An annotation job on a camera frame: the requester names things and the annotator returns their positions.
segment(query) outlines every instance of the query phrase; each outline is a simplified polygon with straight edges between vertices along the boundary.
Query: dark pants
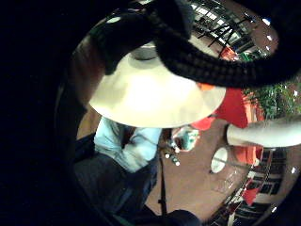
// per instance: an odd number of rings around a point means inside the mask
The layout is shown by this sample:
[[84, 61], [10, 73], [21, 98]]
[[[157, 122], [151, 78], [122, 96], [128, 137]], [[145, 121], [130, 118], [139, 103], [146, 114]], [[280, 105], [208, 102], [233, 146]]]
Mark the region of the dark pants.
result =
[[158, 154], [146, 167], [130, 173], [111, 157], [94, 152], [94, 135], [77, 141], [77, 178], [94, 207], [131, 220], [156, 185]]

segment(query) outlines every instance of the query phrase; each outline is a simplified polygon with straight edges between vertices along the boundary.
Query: floor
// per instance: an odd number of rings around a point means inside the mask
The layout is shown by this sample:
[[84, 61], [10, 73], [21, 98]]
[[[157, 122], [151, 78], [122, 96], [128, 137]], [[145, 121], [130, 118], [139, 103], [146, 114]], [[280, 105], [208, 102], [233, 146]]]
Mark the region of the floor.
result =
[[[100, 118], [101, 115], [90, 107], [81, 122], [78, 138], [95, 132]], [[244, 180], [247, 169], [238, 169], [230, 165], [226, 165], [217, 174], [210, 173], [214, 152], [226, 145], [226, 125], [225, 121], [215, 120], [208, 131], [201, 133], [201, 142], [193, 151], [180, 153], [180, 166], [175, 166], [169, 159], [164, 160], [168, 212], [185, 209], [205, 221]], [[239, 164], [231, 149], [228, 160]], [[158, 204], [160, 182], [161, 178], [158, 177], [157, 186], [147, 200], [148, 207], [158, 215], [161, 213]]]

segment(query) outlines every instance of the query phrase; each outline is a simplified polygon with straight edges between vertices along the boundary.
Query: round table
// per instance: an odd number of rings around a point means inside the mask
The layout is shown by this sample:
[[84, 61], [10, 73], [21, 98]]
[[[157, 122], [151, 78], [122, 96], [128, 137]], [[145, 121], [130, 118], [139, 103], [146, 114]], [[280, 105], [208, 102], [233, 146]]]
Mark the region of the round table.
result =
[[218, 173], [226, 166], [226, 161], [228, 159], [228, 150], [224, 147], [219, 148], [213, 157], [211, 162], [211, 171], [213, 173]]
[[[191, 42], [196, 46], [199, 40]], [[223, 102], [226, 89], [200, 89], [171, 72], [159, 57], [126, 55], [111, 75], [103, 77], [90, 105], [102, 116], [134, 127], [176, 128], [206, 118]]]

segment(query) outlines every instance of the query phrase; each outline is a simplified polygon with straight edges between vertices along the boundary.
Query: green plant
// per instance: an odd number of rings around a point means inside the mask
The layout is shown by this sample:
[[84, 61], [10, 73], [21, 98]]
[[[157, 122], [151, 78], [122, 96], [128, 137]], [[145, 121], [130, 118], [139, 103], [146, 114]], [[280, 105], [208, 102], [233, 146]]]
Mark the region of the green plant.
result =
[[266, 119], [301, 114], [301, 82], [292, 81], [265, 86], [257, 89], [244, 89], [244, 95], [253, 104], [258, 104]]

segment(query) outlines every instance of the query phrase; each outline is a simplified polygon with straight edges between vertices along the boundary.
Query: white pillar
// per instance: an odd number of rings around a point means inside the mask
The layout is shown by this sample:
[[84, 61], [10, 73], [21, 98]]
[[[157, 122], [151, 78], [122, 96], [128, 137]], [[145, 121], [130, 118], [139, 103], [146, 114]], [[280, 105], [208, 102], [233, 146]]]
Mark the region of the white pillar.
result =
[[228, 219], [228, 226], [232, 226], [235, 220], [235, 213], [231, 214]]
[[270, 121], [257, 121], [241, 129], [230, 124], [227, 130], [229, 145], [266, 148], [289, 147], [301, 143], [301, 115]]

